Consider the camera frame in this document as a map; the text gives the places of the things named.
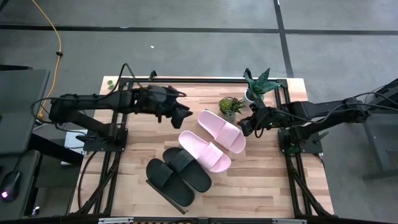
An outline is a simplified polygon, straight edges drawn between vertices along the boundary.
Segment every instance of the computer mouse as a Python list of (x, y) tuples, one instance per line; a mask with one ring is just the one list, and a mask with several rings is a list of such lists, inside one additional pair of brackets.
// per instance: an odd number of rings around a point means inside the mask
[(0, 183), (0, 194), (3, 202), (14, 201), (19, 194), (19, 185), (21, 183), (21, 172), (11, 171), (4, 176)]

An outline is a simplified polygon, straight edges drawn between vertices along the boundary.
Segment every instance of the wooden table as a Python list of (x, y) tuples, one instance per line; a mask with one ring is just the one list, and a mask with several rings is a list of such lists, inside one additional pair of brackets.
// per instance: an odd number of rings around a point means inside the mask
[[(101, 94), (108, 90), (107, 81), (116, 77), (104, 77)], [(304, 81), (288, 78), (291, 101), (306, 101)], [(119, 166), (118, 180), (113, 201), (112, 216), (134, 217), (223, 217), (223, 218), (291, 218), (294, 217), (292, 199), (284, 156), (279, 151), (277, 130), (264, 131), (257, 139), (254, 134), (247, 137), (246, 149), (233, 154), (216, 143), (198, 123), (197, 116), (204, 109), (220, 113), (218, 102), (226, 96), (242, 98), (247, 84), (224, 83), (173, 83), (174, 88), (187, 94), (178, 101), (189, 106), (193, 115), (186, 118), (181, 129), (174, 129), (170, 119), (158, 124), (153, 115), (130, 114), (127, 121), (129, 137)], [(265, 104), (275, 106), (275, 94), (266, 94)], [(111, 111), (98, 110), (95, 119), (109, 123)], [(251, 115), (249, 108), (238, 115), (240, 120)], [(145, 183), (146, 165), (152, 158), (162, 159), (165, 149), (178, 146), (178, 135), (193, 131), (204, 140), (212, 141), (232, 159), (231, 167), (219, 174), (210, 173), (211, 189), (203, 194), (196, 192), (195, 201), (182, 215), (154, 189)], [(87, 168), (81, 188), (84, 203), (93, 193), (100, 179), (104, 153), (97, 153)], [(308, 188), (324, 208), (333, 213), (325, 172), (319, 158), (303, 154)], [(304, 211), (301, 191), (298, 190), (300, 208)], [(104, 193), (102, 207), (105, 205)], [(77, 210), (77, 194), (71, 212)]]

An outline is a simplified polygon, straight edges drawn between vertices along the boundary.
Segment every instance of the orange cable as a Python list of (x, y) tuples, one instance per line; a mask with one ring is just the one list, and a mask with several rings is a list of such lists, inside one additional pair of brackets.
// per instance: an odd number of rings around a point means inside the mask
[[(52, 22), (51, 22), (51, 20), (49, 19), (49, 17), (44, 13), (44, 11), (42, 10), (42, 8), (40, 8), (40, 6), (35, 2), (35, 0), (32, 0), (32, 2), (36, 5), (36, 7), (40, 10), (40, 12), (43, 14), (43, 16), (44, 16), (44, 17), (47, 19), (47, 21), (51, 24), (52, 28), (53, 28), (54, 31), (55, 31), (55, 34), (56, 34), (57, 37), (58, 37), (58, 43), (59, 43), (59, 50), (58, 50), (59, 54), (57, 54), (57, 55), (58, 55), (58, 58), (57, 58), (57, 63), (55, 64), (54, 79), (53, 79), (53, 81), (52, 81), (51, 89), (50, 89), (49, 93), (48, 93), (47, 96), (46, 96), (46, 98), (47, 98), (47, 97), (49, 97), (49, 96), (51, 95), (51, 93), (52, 93), (52, 91), (53, 91), (53, 89), (54, 89), (54, 86), (55, 86), (55, 82), (57, 81), (58, 67), (59, 67), (59, 64), (60, 64), (61, 56), (62, 56), (62, 43), (61, 43), (61, 37), (60, 37), (60, 35), (59, 35), (57, 29), (56, 29), (55, 26), (52, 24)], [(44, 117), (44, 115), (43, 115), (43, 108), (44, 108), (46, 102), (47, 102), (47, 100), (44, 100), (43, 105), (42, 105), (42, 107), (41, 107), (41, 109), (39, 110), (39, 113), (38, 113), (38, 115), (37, 115), (37, 117), (40, 118), (40, 119), (42, 119), (42, 118)]]

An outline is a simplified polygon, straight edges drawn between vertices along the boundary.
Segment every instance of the succulent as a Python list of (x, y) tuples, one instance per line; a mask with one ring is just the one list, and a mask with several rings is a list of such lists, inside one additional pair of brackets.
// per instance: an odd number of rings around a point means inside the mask
[(244, 77), (249, 83), (248, 90), (252, 97), (251, 100), (256, 100), (258, 98), (264, 99), (264, 94), (266, 92), (274, 90), (280, 86), (278, 83), (268, 81), (270, 69), (271, 68), (268, 68), (265, 72), (263, 72), (257, 81), (254, 81), (252, 78), (250, 78), (246, 72), (244, 73)]
[(243, 100), (238, 100), (237, 98), (232, 97), (224, 97), (220, 100), (218, 106), (220, 106), (220, 110), (223, 114), (225, 114), (227, 111), (242, 114), (239, 109), (244, 108)]
[(235, 120), (236, 113), (233, 111), (226, 111), (224, 117), (226, 121), (232, 123)]
[(109, 80), (109, 81), (108, 81), (108, 89), (109, 89), (109, 90), (113, 90), (113, 88), (114, 88), (114, 83), (113, 83), (112, 80)]

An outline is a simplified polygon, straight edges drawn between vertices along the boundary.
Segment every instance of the robotic arm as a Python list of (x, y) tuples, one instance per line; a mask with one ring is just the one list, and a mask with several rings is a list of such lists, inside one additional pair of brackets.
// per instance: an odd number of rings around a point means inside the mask
[[(283, 148), (291, 145), (300, 145), (312, 139), (319, 131), (341, 123), (363, 123), (369, 113), (360, 106), (355, 98), (326, 103), (311, 103), (296, 101), (286, 103), (280, 109), (265, 106), (262, 100), (250, 105), (253, 114), (238, 122), (245, 136), (255, 130), (271, 128), (288, 128), (280, 131), (280, 144)], [(313, 118), (325, 117), (319, 121)]]
[[(111, 146), (122, 145), (126, 141), (127, 130), (118, 128), (116, 122), (101, 123), (80, 113), (80, 110), (113, 110), (122, 114), (147, 113), (155, 115), (159, 123), (162, 121), (162, 116), (165, 116), (171, 118), (173, 127), (178, 129), (183, 119), (192, 115), (189, 107), (177, 102), (180, 96), (185, 96), (185, 94), (171, 86), (155, 85), (114, 91), (107, 95), (66, 94), (51, 101), (49, 119), (58, 124), (71, 122), (84, 127), (89, 130), (88, 136), (91, 136), (92, 140), (105, 142), (112, 148)], [(89, 140), (87, 136), (79, 136), (79, 139), (84, 142)], [(107, 148), (109, 148), (96, 146), (104, 151), (108, 151)]]

